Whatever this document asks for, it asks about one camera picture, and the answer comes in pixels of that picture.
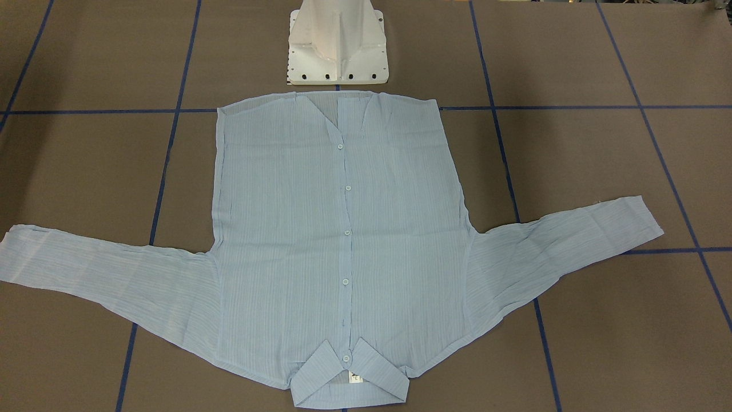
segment striped shirt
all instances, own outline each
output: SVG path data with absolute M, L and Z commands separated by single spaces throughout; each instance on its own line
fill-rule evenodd
M 218 116 L 210 251 L 16 225 L 0 279 L 336 409 L 405 402 L 409 378 L 560 276 L 662 234 L 639 196 L 478 233 L 434 100 L 292 92 Z

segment fabric fold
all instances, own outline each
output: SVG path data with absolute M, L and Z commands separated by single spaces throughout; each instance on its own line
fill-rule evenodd
M 301 406 L 310 395 L 325 386 L 343 370 L 333 347 L 324 341 L 292 377 L 290 391 L 295 406 Z
M 354 348 L 351 371 L 396 396 L 402 402 L 407 400 L 409 379 L 363 338 L 359 338 Z

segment shirt label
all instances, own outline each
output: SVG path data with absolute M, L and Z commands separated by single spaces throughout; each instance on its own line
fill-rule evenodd
M 364 380 L 355 373 L 348 371 L 348 383 L 362 383 Z

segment metal bracket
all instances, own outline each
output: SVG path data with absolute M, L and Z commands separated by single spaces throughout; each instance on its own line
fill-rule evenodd
M 304 0 L 290 14 L 289 84 L 389 79 L 384 14 L 370 0 Z

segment shirt sleeve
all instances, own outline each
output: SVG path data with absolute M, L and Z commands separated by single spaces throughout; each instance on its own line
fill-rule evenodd
M 662 234 L 640 196 L 475 233 L 466 274 L 466 309 L 474 337 L 539 296 L 564 274 Z
M 215 355 L 220 291 L 210 256 L 15 225 L 0 262 L 0 280 L 97 302 L 185 350 Z

